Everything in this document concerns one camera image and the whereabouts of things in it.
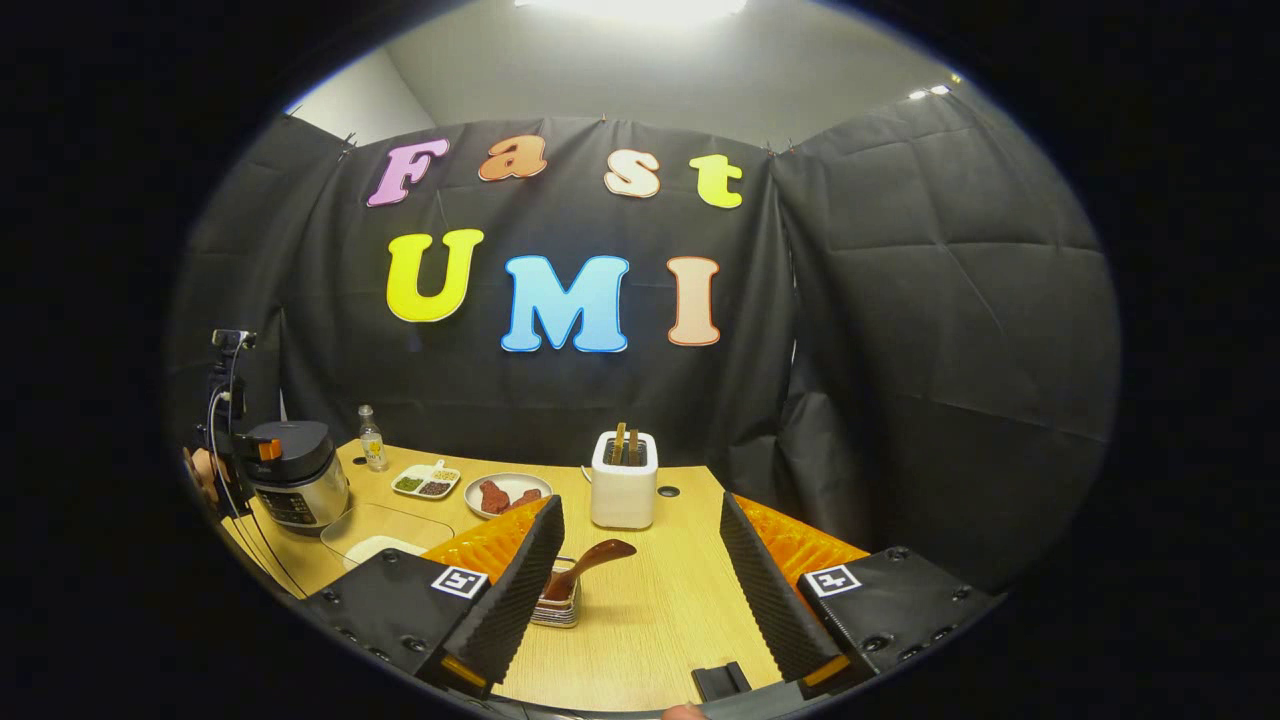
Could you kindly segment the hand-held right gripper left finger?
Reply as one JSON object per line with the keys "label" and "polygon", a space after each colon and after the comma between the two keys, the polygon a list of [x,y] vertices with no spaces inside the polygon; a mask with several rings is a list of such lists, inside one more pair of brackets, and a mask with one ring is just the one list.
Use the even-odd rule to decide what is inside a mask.
{"label": "hand-held right gripper left finger", "polygon": [[499,573],[401,550],[376,552],[301,600],[308,621],[383,665],[485,700],[503,683],[564,538],[561,497],[522,506],[477,530],[515,529]]}

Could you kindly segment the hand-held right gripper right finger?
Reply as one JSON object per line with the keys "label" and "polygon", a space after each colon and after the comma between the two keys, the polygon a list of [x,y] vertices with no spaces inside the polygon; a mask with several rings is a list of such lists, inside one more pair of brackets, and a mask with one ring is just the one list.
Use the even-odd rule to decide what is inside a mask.
{"label": "hand-held right gripper right finger", "polygon": [[809,697],[893,673],[1001,601],[915,550],[870,553],[735,493],[719,537],[782,679]]}

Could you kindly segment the black and silver rice cooker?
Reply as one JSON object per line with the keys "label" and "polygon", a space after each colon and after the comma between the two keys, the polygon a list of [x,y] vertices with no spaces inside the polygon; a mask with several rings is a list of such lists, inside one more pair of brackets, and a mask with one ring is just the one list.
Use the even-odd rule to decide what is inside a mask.
{"label": "black and silver rice cooker", "polygon": [[[259,462],[255,439],[280,438],[283,459]],[[268,421],[236,436],[236,461],[278,525],[317,536],[351,505],[329,427],[321,421]]]}

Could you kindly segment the brown wooden spoon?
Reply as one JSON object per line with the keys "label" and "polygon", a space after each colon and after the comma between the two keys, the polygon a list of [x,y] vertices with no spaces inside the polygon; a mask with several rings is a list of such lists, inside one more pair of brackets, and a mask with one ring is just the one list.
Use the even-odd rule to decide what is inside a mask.
{"label": "brown wooden spoon", "polygon": [[567,570],[556,573],[541,592],[540,601],[545,603],[567,602],[579,583],[579,579],[588,570],[598,568],[605,562],[634,556],[637,548],[622,539],[605,539],[589,548],[582,557]]}

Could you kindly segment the small clear glass bottle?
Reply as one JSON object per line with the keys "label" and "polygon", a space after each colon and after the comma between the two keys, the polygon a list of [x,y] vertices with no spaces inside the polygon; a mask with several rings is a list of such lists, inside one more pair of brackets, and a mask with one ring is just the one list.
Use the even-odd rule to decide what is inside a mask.
{"label": "small clear glass bottle", "polygon": [[385,471],[389,468],[389,461],[387,459],[383,433],[375,420],[372,406],[369,404],[360,405],[358,419],[358,439],[364,451],[365,464],[372,471]]}

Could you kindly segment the white round plate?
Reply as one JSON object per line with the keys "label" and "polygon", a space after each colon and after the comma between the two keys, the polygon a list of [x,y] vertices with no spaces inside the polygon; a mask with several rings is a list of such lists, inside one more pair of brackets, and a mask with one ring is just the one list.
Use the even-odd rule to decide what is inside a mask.
{"label": "white round plate", "polygon": [[490,474],[488,477],[481,477],[476,480],[472,480],[465,488],[463,501],[474,514],[485,519],[498,518],[499,515],[492,516],[483,512],[480,509],[480,492],[477,487],[484,480],[494,480],[509,496],[511,502],[517,500],[517,497],[520,497],[522,492],[531,488],[540,489],[544,495],[543,498],[549,497],[550,495],[554,493],[552,487],[545,480],[543,480],[539,477],[529,475],[525,473],[503,471],[503,473]]}

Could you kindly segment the clear glass dish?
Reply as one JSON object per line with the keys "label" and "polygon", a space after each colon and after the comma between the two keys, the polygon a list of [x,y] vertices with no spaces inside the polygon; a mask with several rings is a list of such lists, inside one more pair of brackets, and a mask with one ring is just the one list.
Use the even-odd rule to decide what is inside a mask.
{"label": "clear glass dish", "polygon": [[323,546],[346,570],[388,550],[421,556],[454,538],[444,523],[379,503],[357,503],[321,530]]}

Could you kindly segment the white toaster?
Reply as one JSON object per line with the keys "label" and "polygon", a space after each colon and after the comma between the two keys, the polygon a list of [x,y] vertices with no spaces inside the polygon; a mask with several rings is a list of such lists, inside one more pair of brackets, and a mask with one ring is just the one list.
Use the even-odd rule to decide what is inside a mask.
{"label": "white toaster", "polygon": [[604,432],[596,438],[589,470],[590,519],[596,527],[643,530],[654,521],[659,455],[655,439],[644,432],[639,434],[640,468],[611,465],[608,456],[614,445],[614,432]]}

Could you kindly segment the white sectioned bean dish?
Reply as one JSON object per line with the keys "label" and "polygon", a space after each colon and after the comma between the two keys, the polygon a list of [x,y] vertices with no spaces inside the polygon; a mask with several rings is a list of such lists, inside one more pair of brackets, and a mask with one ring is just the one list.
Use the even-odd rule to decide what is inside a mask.
{"label": "white sectioned bean dish", "polygon": [[448,466],[444,460],[436,460],[434,464],[406,468],[390,482],[390,488],[397,495],[439,500],[448,497],[460,479],[460,470]]}

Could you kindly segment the black backdrop cloth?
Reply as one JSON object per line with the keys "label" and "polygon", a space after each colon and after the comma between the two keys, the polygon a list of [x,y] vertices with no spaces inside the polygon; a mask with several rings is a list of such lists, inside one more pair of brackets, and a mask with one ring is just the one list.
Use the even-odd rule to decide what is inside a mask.
{"label": "black backdrop cloth", "polygon": [[275,119],[192,227],[160,414],[193,445],[212,332],[257,336],[247,421],[666,468],[1000,592],[1103,460],[1114,283],[1066,181],[964,96],[799,146],[631,120],[477,120],[351,149]]}

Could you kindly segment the long ceiling light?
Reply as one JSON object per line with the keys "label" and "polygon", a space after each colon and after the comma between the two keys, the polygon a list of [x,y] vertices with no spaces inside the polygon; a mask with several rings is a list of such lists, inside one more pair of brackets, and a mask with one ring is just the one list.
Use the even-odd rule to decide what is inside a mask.
{"label": "long ceiling light", "polygon": [[648,26],[700,26],[740,14],[749,0],[513,0],[516,8]]}

